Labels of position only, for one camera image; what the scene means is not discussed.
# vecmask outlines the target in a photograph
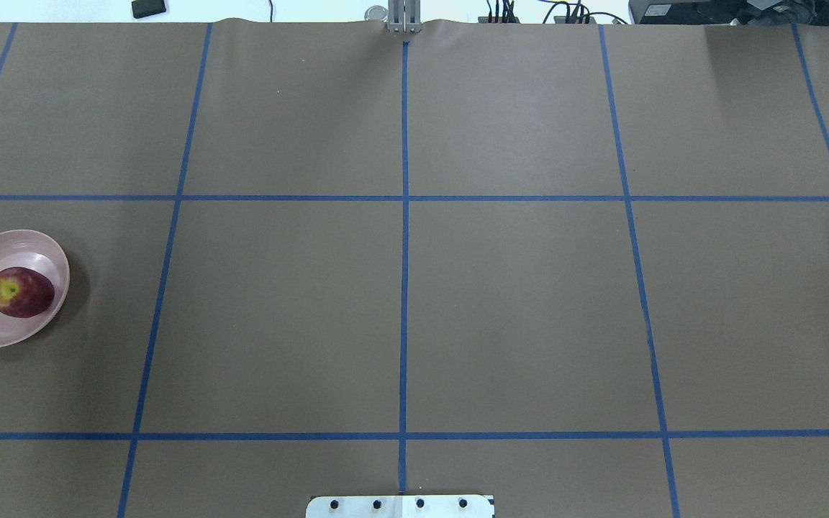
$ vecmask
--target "red apple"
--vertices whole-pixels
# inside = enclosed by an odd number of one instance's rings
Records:
[[[42,314],[53,302],[53,283],[34,270],[14,266],[0,272],[0,312],[16,318]]]

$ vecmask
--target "black cable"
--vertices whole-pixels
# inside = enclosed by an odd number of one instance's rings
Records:
[[[580,17],[578,17],[578,13],[581,13],[581,3],[579,2],[575,6],[575,10],[572,11],[571,16],[565,20],[567,23],[578,23],[580,21]]]
[[[544,19],[543,19],[543,23],[546,23],[547,21],[549,21],[549,14],[552,14],[552,11],[553,11],[553,10],[556,10],[556,7],[557,7],[557,6],[565,6],[565,18],[566,18],[566,19],[567,19],[567,17],[568,17],[568,14],[571,12],[571,6],[572,6],[572,4],[569,4],[569,3],[567,3],[567,2],[546,2],[546,3],[547,3],[547,4],[552,4],[552,6],[551,6],[551,7],[549,7],[549,12],[548,12],[548,13],[545,13],[545,17],[544,17]]]
[[[586,17],[586,22],[585,23],[590,23],[590,17],[594,16],[595,14],[605,14],[605,16],[613,17],[613,19],[618,19],[619,23],[622,24],[622,25],[628,25],[628,22],[626,22],[624,19],[621,19],[621,17],[616,16],[616,14],[604,13],[603,11],[597,11],[595,13],[588,12],[588,14],[585,14],[585,17]]]
[[[501,13],[501,23],[517,23],[514,17],[514,3],[513,0],[502,0],[504,3],[504,11]]]

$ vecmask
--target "black device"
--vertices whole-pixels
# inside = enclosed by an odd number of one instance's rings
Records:
[[[629,0],[638,24],[829,26],[829,0]]]
[[[144,19],[152,14],[165,12],[165,0],[134,0],[131,3],[132,17]]]

